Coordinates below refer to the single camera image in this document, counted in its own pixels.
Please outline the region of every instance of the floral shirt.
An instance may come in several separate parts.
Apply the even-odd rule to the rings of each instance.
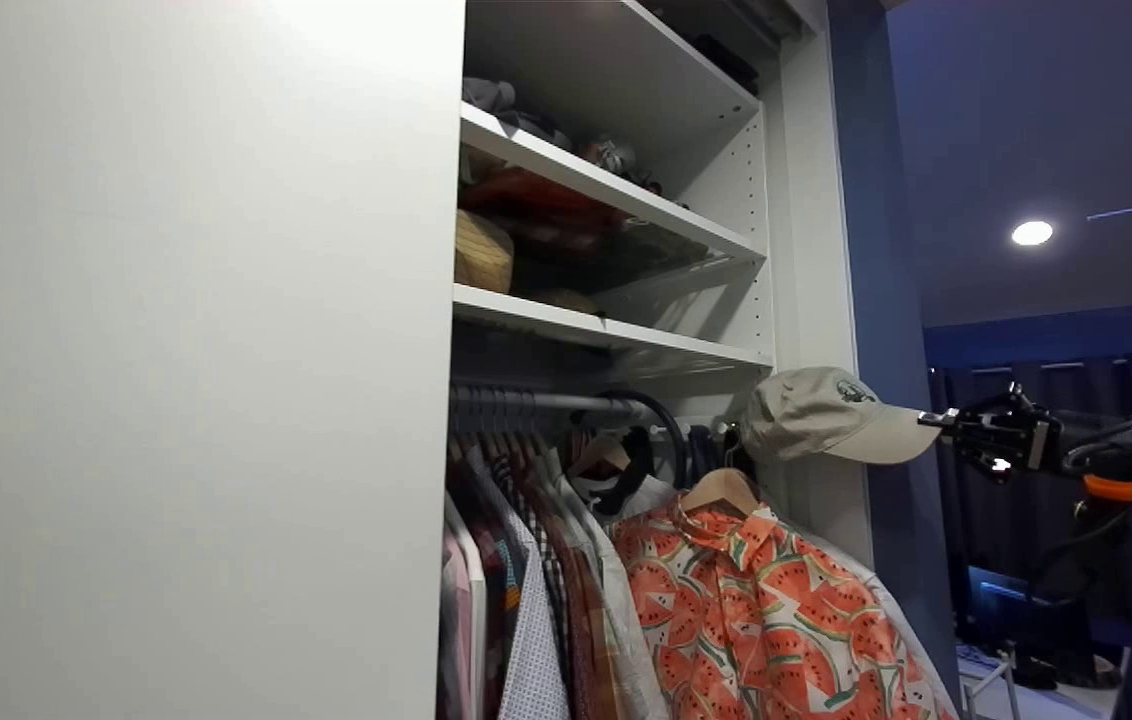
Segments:
[[[955,717],[871,584],[767,507],[664,507],[615,529],[615,549],[678,717]]]

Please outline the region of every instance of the white closet door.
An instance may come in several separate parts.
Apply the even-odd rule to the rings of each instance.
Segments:
[[[458,41],[0,0],[0,720],[433,710]]]

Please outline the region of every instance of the white shelf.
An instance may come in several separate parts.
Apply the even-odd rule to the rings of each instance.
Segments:
[[[643,160],[730,135],[760,108],[638,0],[467,0],[467,66],[573,133],[609,133]]]
[[[669,235],[679,235],[690,244],[699,244],[725,258],[765,258],[752,238],[746,238],[739,231],[715,225],[715,221],[704,221],[624,175],[613,175],[533,133],[521,133],[521,127],[504,127],[495,114],[465,103],[462,108],[462,138],[489,152],[489,154],[501,154],[509,163],[521,163],[554,182],[565,182],[581,196],[594,196],[609,206],[620,206]]]
[[[495,323],[509,331],[530,331],[560,343],[613,348],[613,352],[651,352],[662,373],[739,373],[767,376],[773,364],[750,348],[725,348],[695,336],[678,336],[662,326],[641,326],[624,319],[584,317],[573,306],[533,302],[521,294],[501,294],[467,283],[452,283],[452,310],[465,319]]]

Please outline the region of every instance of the ceiling light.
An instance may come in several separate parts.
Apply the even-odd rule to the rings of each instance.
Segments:
[[[1049,221],[1024,221],[1013,227],[1013,244],[1018,246],[1041,246],[1052,238],[1052,225]]]

